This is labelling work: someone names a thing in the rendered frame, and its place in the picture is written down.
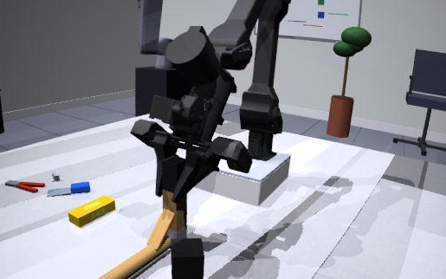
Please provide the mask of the red-handled pliers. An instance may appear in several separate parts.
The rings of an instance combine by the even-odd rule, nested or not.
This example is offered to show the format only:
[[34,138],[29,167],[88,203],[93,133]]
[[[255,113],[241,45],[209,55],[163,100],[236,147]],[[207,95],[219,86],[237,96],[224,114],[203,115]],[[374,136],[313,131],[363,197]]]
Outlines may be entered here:
[[38,191],[38,189],[30,187],[30,186],[34,186],[34,187],[44,187],[45,186],[44,183],[19,182],[19,181],[12,181],[12,180],[9,180],[8,182],[6,182],[5,185],[11,185],[13,187],[23,189],[25,191],[31,191],[34,193],[36,193]]

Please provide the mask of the long scraper with wooden handle and dark grey blade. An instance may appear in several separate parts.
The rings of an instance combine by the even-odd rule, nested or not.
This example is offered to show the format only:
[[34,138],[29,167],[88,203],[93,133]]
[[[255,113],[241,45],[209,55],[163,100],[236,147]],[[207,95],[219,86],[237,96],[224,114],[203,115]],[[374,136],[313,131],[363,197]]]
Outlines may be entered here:
[[185,159],[177,156],[162,160],[163,211],[146,242],[147,246],[97,279],[128,279],[170,249],[172,238],[187,238],[188,193],[178,203],[171,201],[184,165]]

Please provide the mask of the blue-handled scraper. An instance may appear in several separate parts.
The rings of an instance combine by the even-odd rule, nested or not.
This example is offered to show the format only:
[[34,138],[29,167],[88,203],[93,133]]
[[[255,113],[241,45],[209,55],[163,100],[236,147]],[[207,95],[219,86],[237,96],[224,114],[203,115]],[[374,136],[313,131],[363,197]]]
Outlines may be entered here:
[[69,194],[69,193],[75,194],[75,193],[79,193],[79,192],[88,192],[88,191],[90,191],[89,182],[80,182],[80,183],[76,183],[76,184],[71,184],[71,187],[49,190],[47,197],[52,197],[52,196],[56,196],[56,195],[61,196],[64,194]]

